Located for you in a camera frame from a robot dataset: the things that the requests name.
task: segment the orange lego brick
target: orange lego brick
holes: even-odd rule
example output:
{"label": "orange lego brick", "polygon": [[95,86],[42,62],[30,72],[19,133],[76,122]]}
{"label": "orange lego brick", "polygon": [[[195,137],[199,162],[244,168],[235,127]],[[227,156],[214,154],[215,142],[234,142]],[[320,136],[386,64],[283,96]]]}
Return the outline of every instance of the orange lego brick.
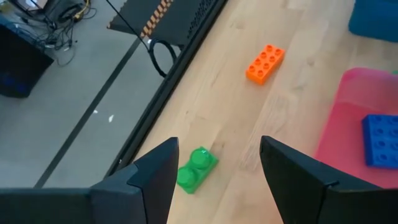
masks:
{"label": "orange lego brick", "polygon": [[283,61],[284,55],[284,50],[267,45],[246,70],[246,77],[257,84],[263,85]]}

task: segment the blue lego brick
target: blue lego brick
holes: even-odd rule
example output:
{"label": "blue lego brick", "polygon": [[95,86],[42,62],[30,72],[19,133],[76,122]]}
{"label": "blue lego brick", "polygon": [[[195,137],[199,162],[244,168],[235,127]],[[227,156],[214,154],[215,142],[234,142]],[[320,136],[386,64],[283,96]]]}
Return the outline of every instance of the blue lego brick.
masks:
{"label": "blue lego brick", "polygon": [[370,114],[362,125],[366,164],[398,169],[398,116]]}

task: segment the green lego brick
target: green lego brick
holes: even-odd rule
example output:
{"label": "green lego brick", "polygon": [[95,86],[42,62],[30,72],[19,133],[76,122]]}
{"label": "green lego brick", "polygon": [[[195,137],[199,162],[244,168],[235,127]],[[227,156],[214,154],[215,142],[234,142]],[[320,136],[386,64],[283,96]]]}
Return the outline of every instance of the green lego brick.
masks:
{"label": "green lego brick", "polygon": [[186,193],[195,193],[196,189],[206,179],[217,163],[217,157],[204,147],[194,150],[185,166],[178,169],[177,184]]}

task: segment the gray floor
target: gray floor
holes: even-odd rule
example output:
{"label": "gray floor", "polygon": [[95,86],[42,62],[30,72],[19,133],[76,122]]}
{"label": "gray floor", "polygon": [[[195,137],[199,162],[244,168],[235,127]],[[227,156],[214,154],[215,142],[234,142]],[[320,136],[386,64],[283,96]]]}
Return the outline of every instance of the gray floor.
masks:
{"label": "gray floor", "polygon": [[[115,0],[116,8],[123,1]],[[95,1],[96,17],[77,24],[75,58],[54,63],[29,98],[0,96],[0,187],[33,187],[136,37],[106,25],[114,12]],[[172,61],[158,47],[164,70]],[[60,63],[72,51],[58,52]],[[140,45],[91,115],[45,187],[87,187],[101,180],[162,83]]]}

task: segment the orange and black striped strip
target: orange and black striped strip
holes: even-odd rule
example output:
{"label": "orange and black striped strip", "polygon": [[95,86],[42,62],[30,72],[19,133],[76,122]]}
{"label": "orange and black striped strip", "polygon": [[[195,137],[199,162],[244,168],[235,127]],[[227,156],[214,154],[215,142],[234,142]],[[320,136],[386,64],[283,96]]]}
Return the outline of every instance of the orange and black striped strip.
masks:
{"label": "orange and black striped strip", "polygon": [[152,34],[152,31],[155,29],[159,21],[163,18],[164,14],[169,10],[169,7],[173,2],[174,0],[162,0],[160,2],[160,4],[155,9],[153,15],[151,15],[150,19],[147,21],[147,24],[142,29],[140,35],[141,38]]}

